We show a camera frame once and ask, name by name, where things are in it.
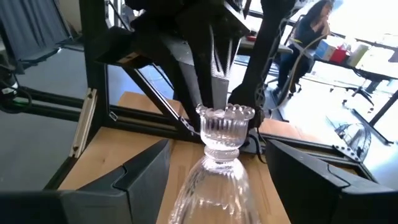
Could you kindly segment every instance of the glass vase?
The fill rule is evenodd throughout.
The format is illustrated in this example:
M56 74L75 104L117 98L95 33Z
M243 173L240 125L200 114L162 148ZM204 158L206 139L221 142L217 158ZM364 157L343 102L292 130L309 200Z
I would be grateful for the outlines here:
M213 110L199 105L205 156L190 171L170 214L169 224L260 223L249 180L237 159L254 110L227 105Z

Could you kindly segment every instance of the woman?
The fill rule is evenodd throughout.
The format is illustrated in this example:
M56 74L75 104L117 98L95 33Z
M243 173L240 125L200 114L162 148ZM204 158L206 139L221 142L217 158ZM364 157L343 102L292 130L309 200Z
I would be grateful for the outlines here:
M328 17L332 8L332 0L321 0L312 6L307 15L300 20L296 28L294 35L295 41L297 41L302 47L306 47L315 39L329 33ZM310 49L316 49L319 42L320 40L316 41L310 46ZM283 55L280 60L278 84L277 88L273 91L273 94L275 95L278 95L280 90L283 89L287 81L287 76L293 68L297 57L300 55L299 49L295 48L293 44L289 45L289 48L293 50L293 53ZM300 59L295 71L294 83L299 82L299 79L308 72L312 63L312 60L305 56ZM294 84L292 85L292 92L295 92Z

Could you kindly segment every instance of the ribbed glass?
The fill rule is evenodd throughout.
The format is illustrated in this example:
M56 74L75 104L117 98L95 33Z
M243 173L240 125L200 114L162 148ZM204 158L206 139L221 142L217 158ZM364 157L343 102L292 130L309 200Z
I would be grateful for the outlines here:
M227 105L225 110L198 106L205 156L183 184L169 223L260 223L248 175L237 159L254 110Z

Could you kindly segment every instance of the white wall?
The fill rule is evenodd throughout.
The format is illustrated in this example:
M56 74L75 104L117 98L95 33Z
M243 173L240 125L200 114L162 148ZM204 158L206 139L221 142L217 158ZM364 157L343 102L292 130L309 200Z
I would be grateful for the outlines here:
M81 32L79 0L59 0L63 18L77 31Z

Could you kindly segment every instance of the woman's hair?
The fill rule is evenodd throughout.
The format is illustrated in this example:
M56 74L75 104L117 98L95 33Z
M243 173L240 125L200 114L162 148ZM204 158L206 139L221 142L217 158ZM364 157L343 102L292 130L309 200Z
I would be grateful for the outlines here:
M315 3L310 10L308 10L307 14L303 17L307 22L318 22L321 16L321 12L323 7L327 4L333 6L333 0L320 0Z

